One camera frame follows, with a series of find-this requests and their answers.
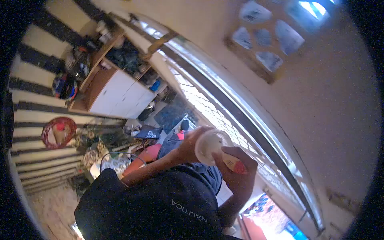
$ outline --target cabinet door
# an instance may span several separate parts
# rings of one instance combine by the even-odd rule
[[[126,114],[126,118],[135,119],[137,118],[141,112],[148,106],[150,102],[155,98],[155,94],[150,90],[145,91],[145,93],[141,96],[135,106]]]
[[[123,71],[118,70],[101,90],[89,111],[92,113],[111,115],[113,109],[122,100],[124,94],[134,82],[135,80],[133,78],[129,77]]]
[[[135,82],[128,91],[124,94],[123,98],[113,108],[111,115],[126,117],[126,114],[135,107],[140,98],[148,90],[138,82]]]

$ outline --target nautica logo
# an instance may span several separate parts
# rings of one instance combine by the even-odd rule
[[[177,209],[180,209],[183,213],[188,214],[189,216],[193,216],[193,217],[195,217],[197,219],[201,219],[202,221],[205,221],[205,222],[207,222],[207,220],[208,220],[208,218],[204,218],[201,215],[197,215],[194,212],[191,212],[191,211],[188,211],[187,209],[184,209],[184,207],[181,204],[174,202],[173,199],[172,199],[172,205],[177,207]]]

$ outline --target white wall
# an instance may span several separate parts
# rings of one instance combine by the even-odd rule
[[[377,161],[381,110],[375,73],[364,42],[345,16],[309,43],[272,85],[223,44],[241,1],[97,1],[107,12],[136,12],[179,32],[218,62],[275,119],[301,155],[319,194],[327,231],[346,230],[353,216],[327,202],[325,187],[363,200]]]

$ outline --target orange object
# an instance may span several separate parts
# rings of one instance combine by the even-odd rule
[[[156,160],[157,154],[159,153],[161,148],[161,144],[155,144],[152,146],[147,147],[142,153],[138,155],[139,158],[144,160],[145,162],[150,162]],[[123,177],[130,174],[131,172],[139,169],[139,167],[143,165],[143,162],[136,158],[132,161],[132,163],[125,169],[124,173],[122,174]]]

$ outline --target striped wall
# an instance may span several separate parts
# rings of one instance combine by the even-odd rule
[[[52,82],[63,68],[66,53],[81,44],[84,36],[96,37],[99,20],[109,21],[90,1],[49,0],[19,45],[9,85],[15,111],[11,155],[27,194],[64,184],[82,168],[83,155],[72,146],[45,147],[41,132],[47,122],[65,116],[78,129],[86,124],[116,129],[125,123],[124,119],[71,113],[64,100],[52,96]]]

